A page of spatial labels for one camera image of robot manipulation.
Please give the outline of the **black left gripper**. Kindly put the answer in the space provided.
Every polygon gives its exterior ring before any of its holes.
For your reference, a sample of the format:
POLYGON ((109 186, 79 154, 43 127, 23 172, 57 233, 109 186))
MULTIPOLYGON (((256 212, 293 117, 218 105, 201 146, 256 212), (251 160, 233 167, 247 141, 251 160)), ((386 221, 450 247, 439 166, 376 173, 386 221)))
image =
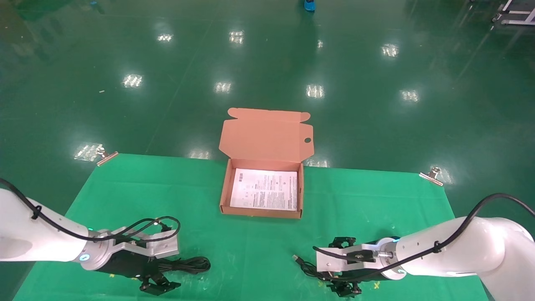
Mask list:
POLYGON ((181 283, 169 281, 164 276, 155 257, 126 250, 113 253, 107 263, 95 271, 136 278, 142 282, 140 291, 153 296, 163 295, 181 286, 181 283))

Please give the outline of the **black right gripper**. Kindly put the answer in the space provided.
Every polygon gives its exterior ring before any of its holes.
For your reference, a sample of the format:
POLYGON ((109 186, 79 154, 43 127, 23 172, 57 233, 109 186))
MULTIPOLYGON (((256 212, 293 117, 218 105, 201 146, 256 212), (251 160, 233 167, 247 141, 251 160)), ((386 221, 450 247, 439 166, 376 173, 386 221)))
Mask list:
POLYGON ((337 259, 336 264, 332 263, 331 274, 338 278, 357 278, 355 282, 330 281, 327 285, 333 293, 341 298, 354 298, 362 294, 359 282, 388 280, 384 273, 376 273, 376 270, 386 267, 388 255, 384 244, 389 243, 388 238, 356 245, 354 237, 335 237, 329 244, 333 252, 338 252, 345 257, 353 257, 356 260, 347 261, 337 259))

